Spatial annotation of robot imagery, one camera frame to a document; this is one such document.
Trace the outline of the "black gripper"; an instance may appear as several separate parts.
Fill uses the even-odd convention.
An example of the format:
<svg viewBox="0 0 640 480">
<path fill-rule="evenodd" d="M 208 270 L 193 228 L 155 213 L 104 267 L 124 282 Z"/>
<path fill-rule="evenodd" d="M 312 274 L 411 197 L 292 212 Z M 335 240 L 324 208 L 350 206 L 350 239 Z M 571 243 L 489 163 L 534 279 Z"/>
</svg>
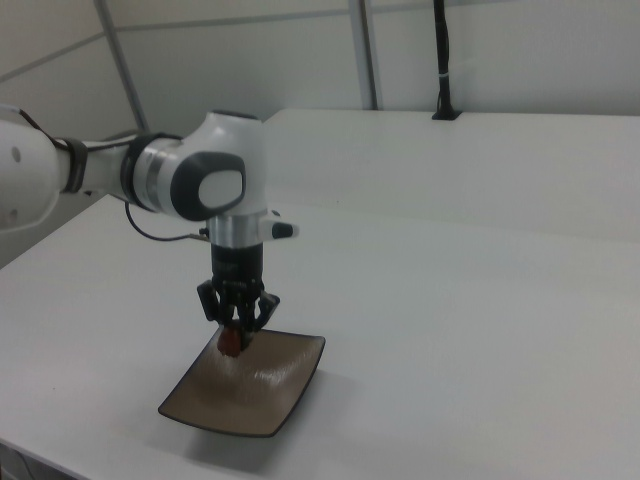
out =
<svg viewBox="0 0 640 480">
<path fill-rule="evenodd" d="M 204 316 L 222 325 L 222 320 L 231 319 L 231 308 L 237 308 L 240 350 L 244 351 L 280 304 L 277 295 L 263 291 L 263 245 L 239 249 L 212 245 L 211 254 L 212 281 L 197 287 Z"/>
</svg>

